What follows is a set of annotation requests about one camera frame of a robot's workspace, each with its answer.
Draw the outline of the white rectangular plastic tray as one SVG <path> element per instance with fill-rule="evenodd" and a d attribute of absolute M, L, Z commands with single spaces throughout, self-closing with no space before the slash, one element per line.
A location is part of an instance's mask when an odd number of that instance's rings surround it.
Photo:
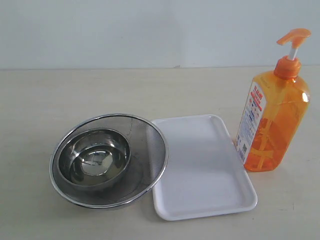
<path fill-rule="evenodd" d="M 156 213 L 180 221 L 253 210 L 254 186 L 223 120 L 213 114 L 155 119 L 168 163 L 153 187 Z"/>

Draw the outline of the orange pump soap bottle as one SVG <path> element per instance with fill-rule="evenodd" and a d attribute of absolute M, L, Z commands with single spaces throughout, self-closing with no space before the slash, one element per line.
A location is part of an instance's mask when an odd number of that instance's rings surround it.
<path fill-rule="evenodd" d="M 299 76 L 297 51 L 311 31 L 296 28 L 277 41 L 291 43 L 288 55 L 274 70 L 256 75 L 251 82 L 235 138 L 236 151 L 250 172 L 276 169 L 310 104 L 310 90 Z"/>

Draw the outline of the steel mesh colander basket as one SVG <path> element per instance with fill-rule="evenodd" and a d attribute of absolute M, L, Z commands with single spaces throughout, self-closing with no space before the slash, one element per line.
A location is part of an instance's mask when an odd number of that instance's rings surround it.
<path fill-rule="evenodd" d="M 81 191 L 60 176 L 56 166 L 63 145 L 76 135 L 95 128 L 113 129 L 123 134 L 131 148 L 130 165 L 124 177 L 110 188 Z M 125 207 L 149 192 L 162 177 L 168 164 L 168 146 L 156 125 L 136 115 L 114 113 L 96 116 L 73 127 L 56 146 L 49 164 L 54 189 L 65 200 L 84 208 Z"/>

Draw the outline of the small stainless steel bowl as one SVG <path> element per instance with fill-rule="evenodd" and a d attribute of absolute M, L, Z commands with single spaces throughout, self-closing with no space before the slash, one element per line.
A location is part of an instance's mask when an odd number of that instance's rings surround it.
<path fill-rule="evenodd" d="M 113 187 L 131 163 L 129 140 L 110 128 L 93 128 L 63 145 L 57 166 L 63 180 L 79 191 L 102 191 Z"/>

